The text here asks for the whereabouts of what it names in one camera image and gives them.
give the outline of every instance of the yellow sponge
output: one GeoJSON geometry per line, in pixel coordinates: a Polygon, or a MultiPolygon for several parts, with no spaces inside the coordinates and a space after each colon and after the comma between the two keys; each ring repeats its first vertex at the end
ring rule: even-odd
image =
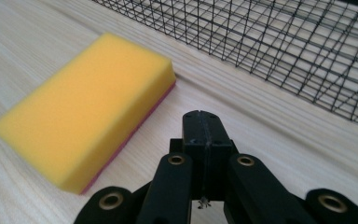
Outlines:
{"type": "Polygon", "coordinates": [[[80,193],[175,82],[172,63],[104,34],[0,118],[0,137],[61,189],[80,193]]]}

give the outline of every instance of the tabletop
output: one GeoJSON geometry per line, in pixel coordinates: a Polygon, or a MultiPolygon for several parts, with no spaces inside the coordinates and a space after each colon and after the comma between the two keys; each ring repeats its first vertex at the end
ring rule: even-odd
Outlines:
{"type": "MultiPolygon", "coordinates": [[[[327,188],[358,204],[358,124],[88,0],[0,0],[0,116],[105,32],[170,57],[176,86],[84,195],[55,188],[0,140],[0,223],[71,223],[99,189],[137,190],[192,110],[219,116],[239,152],[296,196],[327,188]]],[[[222,203],[197,207],[192,223],[227,223],[222,203]]]]}

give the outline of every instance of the wood grain surface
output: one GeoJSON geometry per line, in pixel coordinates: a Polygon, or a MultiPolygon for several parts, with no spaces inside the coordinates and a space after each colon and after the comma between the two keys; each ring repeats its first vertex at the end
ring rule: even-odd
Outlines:
{"type": "MultiPolygon", "coordinates": [[[[85,195],[56,189],[0,140],[0,223],[72,223],[99,189],[140,188],[196,109],[295,195],[328,188],[358,204],[357,124],[88,0],[0,0],[0,116],[104,32],[172,58],[177,85],[85,195]]],[[[192,223],[227,223],[222,207],[194,203],[192,223]]]]}

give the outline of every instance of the wooden table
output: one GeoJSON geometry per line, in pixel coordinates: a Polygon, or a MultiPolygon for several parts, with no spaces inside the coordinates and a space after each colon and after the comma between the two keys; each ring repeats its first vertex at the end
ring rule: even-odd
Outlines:
{"type": "MultiPolygon", "coordinates": [[[[358,204],[357,124],[87,0],[0,0],[0,116],[104,32],[172,58],[176,87],[85,195],[56,189],[0,140],[0,223],[71,223],[99,189],[140,188],[196,109],[295,195],[328,188],[358,204]]],[[[194,202],[192,223],[225,223],[222,207],[194,202]]]]}

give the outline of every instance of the wire basket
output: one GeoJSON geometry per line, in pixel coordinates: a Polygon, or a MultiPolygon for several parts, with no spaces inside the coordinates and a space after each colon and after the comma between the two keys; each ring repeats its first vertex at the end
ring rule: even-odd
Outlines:
{"type": "Polygon", "coordinates": [[[93,0],[358,123],[358,6],[328,0],[93,0]]]}

